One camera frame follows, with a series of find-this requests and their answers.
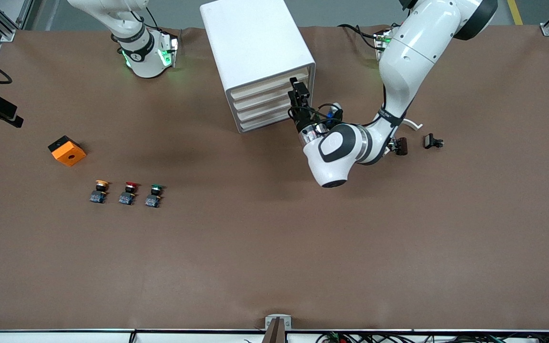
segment yellow floor line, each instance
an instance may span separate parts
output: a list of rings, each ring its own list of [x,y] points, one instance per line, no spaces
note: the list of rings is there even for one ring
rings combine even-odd
[[[514,18],[514,24],[522,25],[522,18],[516,6],[516,0],[508,0],[509,11],[512,12],[512,18]]]

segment brown table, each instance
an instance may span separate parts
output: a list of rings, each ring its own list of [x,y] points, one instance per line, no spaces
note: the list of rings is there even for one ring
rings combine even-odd
[[[314,104],[367,122],[373,51],[301,29]],[[490,27],[454,41],[402,128],[410,154],[320,189],[289,121],[238,134],[204,30],[141,80],[108,32],[18,32],[0,95],[0,328],[549,329],[549,38]],[[421,148],[422,135],[445,139]],[[47,146],[89,153],[72,168]],[[106,204],[88,201],[112,182]],[[139,182],[138,203],[116,202]],[[142,205],[167,186],[159,209]]]

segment orange and black box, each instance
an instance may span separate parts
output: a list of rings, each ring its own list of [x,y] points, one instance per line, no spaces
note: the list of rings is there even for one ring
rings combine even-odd
[[[52,152],[52,156],[57,161],[68,167],[86,157],[84,150],[66,135],[55,141],[55,143],[48,145],[48,150]]]

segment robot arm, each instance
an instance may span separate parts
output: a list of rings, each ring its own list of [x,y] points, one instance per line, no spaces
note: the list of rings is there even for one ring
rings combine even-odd
[[[390,150],[395,131],[418,88],[453,37],[462,40],[474,37],[488,25],[497,9],[497,0],[400,2],[412,9],[380,58],[384,103],[371,123],[340,123],[329,128],[327,122],[324,125],[318,118],[312,118],[311,123],[299,128],[307,111],[303,113],[292,107],[303,151],[322,187],[344,184],[353,164],[371,165]],[[290,92],[292,97],[297,98],[294,91]]]
[[[122,47],[126,64],[137,76],[154,78],[174,67],[177,37],[148,28],[133,13],[148,6],[149,0],[68,0],[102,22]]]

